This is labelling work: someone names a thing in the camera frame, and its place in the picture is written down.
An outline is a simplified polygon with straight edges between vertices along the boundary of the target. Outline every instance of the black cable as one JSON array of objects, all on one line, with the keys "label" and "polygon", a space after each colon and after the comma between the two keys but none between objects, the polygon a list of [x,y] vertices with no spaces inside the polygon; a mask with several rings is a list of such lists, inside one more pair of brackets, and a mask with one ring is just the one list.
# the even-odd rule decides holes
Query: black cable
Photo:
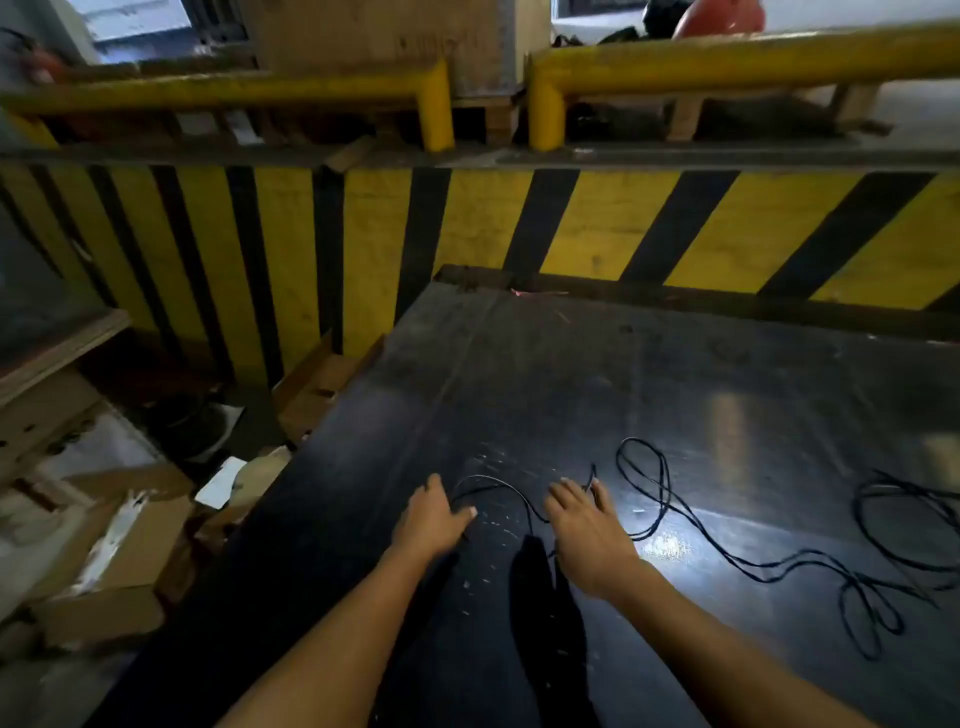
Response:
[{"label": "black cable", "polygon": [[[643,446],[656,456],[658,463],[658,472],[656,477],[645,473],[636,463],[635,459],[631,457],[630,453],[627,451],[627,448],[630,444]],[[831,570],[834,573],[839,574],[843,577],[843,583],[840,586],[838,595],[840,618],[843,622],[844,630],[847,632],[848,637],[850,637],[854,648],[867,660],[877,660],[882,654],[883,645],[880,641],[881,629],[889,632],[892,635],[901,635],[906,631],[906,622],[903,619],[903,615],[897,610],[897,608],[882,590],[899,592],[900,594],[924,601],[934,608],[939,608],[937,603],[930,596],[930,592],[947,592],[955,589],[957,586],[960,586],[960,562],[954,564],[929,564],[927,562],[917,561],[905,556],[900,556],[885,546],[871,533],[870,529],[867,527],[867,521],[864,514],[864,505],[867,502],[877,498],[913,498],[933,511],[933,513],[949,529],[951,529],[953,533],[956,534],[957,538],[960,539],[960,518],[957,517],[956,511],[950,505],[950,501],[960,500],[960,494],[952,493],[950,491],[936,490],[933,488],[925,488],[905,480],[900,480],[892,475],[880,471],[876,472],[876,477],[873,480],[862,483],[857,487],[853,494],[852,500],[853,519],[856,522],[857,527],[860,529],[860,532],[863,534],[863,537],[896,569],[898,569],[898,571],[907,581],[910,582],[908,584],[904,584],[887,581],[884,579],[877,579],[861,571],[851,570],[847,568],[847,566],[844,565],[839,559],[817,548],[801,548],[785,558],[768,562],[754,562],[741,556],[736,556],[727,551],[723,546],[720,545],[719,542],[717,542],[716,539],[713,538],[700,518],[696,515],[696,513],[694,513],[693,509],[687,505],[686,501],[682,497],[678,496],[674,492],[673,481],[670,476],[670,465],[667,462],[666,456],[654,445],[646,440],[641,440],[638,437],[624,438],[619,447],[616,449],[614,462],[620,475],[624,480],[630,483],[634,490],[643,496],[648,497],[658,505],[657,516],[654,518],[654,521],[643,530],[628,534],[631,540],[640,542],[654,536],[654,534],[656,534],[657,530],[660,528],[663,518],[668,512],[672,511],[673,513],[680,514],[687,519],[693,525],[693,527],[696,528],[707,540],[707,542],[713,546],[714,549],[716,549],[717,553],[719,553],[720,556],[727,561],[727,563],[740,571],[740,573],[759,584],[776,584],[777,582],[780,582],[786,578],[787,574],[789,574],[791,571],[800,569],[802,567],[819,567],[821,569]],[[634,480],[632,476],[637,475],[657,486],[655,495],[642,487],[642,483]],[[595,476],[596,467],[591,464],[590,475],[587,480],[587,485],[584,486],[584,490],[589,490],[590,484],[593,482],[593,478]],[[472,478],[487,479],[493,481],[494,484],[475,488],[464,493],[458,493],[460,486]],[[505,480],[501,480],[500,478],[493,477],[491,475],[475,474],[468,475],[461,479],[453,489],[451,502],[459,500],[463,497],[476,495],[485,491],[496,490],[499,488],[509,488],[522,498],[527,512],[527,525],[530,528],[531,533],[533,532],[533,520],[531,518],[531,514],[536,516],[537,519],[542,523],[550,523],[549,519],[542,516],[534,507],[533,503],[530,502],[530,499],[518,488],[514,487]],[[920,586],[920,584],[916,583],[911,578],[910,574],[902,567],[929,573],[951,574],[951,577],[941,583],[925,589],[924,587]],[[767,572],[777,571],[777,573],[756,574],[751,570],[764,570]],[[871,643],[866,646],[853,633],[850,619],[847,614],[847,597],[850,590],[853,590],[859,598],[860,603],[863,606],[864,613],[867,616],[867,621],[870,628]]]}]

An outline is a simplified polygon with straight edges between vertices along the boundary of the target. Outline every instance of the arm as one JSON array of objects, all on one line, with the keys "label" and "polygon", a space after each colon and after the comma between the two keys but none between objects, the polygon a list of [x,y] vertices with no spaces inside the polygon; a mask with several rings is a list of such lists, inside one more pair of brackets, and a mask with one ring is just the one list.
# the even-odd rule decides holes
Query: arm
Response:
[{"label": "arm", "polygon": [[366,726],[414,590],[475,515],[451,514],[440,476],[430,475],[376,568],[240,698],[221,728]]},{"label": "arm", "polygon": [[572,481],[546,500],[567,577],[607,600],[634,626],[684,686],[712,726],[870,728],[874,724],[789,672],[708,614],[636,555],[609,491],[593,498]]}]

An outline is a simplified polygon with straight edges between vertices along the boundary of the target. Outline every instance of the forearm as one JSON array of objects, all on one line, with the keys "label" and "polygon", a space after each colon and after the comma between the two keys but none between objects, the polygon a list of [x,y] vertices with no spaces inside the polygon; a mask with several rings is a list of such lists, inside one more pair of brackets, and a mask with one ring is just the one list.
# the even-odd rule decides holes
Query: forearm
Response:
[{"label": "forearm", "polygon": [[873,725],[681,595],[645,562],[625,571],[611,603],[657,651],[714,728]]},{"label": "forearm", "polygon": [[367,578],[233,706],[221,726],[365,726],[425,569],[419,557],[388,549]]}]

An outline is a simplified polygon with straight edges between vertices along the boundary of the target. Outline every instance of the yellow and black striped wall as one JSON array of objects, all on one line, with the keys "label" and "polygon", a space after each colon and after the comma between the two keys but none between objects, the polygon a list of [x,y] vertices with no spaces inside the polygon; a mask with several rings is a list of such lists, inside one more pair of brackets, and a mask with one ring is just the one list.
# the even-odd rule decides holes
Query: yellow and black striped wall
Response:
[{"label": "yellow and black striped wall", "polygon": [[0,164],[66,282],[166,349],[274,384],[359,355],[446,263],[960,313],[960,174]]}]

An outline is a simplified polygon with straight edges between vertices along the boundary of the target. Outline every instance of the yellow metal railing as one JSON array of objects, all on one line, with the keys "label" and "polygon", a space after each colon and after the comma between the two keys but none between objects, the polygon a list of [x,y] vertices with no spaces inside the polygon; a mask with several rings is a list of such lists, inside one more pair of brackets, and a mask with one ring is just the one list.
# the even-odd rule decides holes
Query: yellow metal railing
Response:
[{"label": "yellow metal railing", "polygon": [[711,36],[542,51],[530,61],[530,144],[564,145],[566,97],[878,84],[960,76],[960,23]]},{"label": "yellow metal railing", "polygon": [[446,62],[337,76],[278,76],[262,71],[167,76],[82,85],[50,85],[0,94],[0,108],[36,143],[56,146],[43,117],[120,110],[239,109],[290,104],[367,104],[414,100],[423,146],[453,147]]}]

